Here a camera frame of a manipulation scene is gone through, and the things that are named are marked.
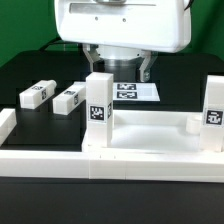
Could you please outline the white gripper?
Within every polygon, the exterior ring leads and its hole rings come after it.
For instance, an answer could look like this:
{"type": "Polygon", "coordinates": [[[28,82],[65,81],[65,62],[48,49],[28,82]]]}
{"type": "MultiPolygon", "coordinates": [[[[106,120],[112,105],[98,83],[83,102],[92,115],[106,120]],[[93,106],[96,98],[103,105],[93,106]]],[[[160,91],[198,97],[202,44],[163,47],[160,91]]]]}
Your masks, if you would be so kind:
{"type": "Polygon", "coordinates": [[[100,61],[97,45],[142,51],[139,80],[150,79],[159,52],[178,52],[191,41],[191,0],[54,0],[57,32],[86,43],[90,71],[100,61]]]}

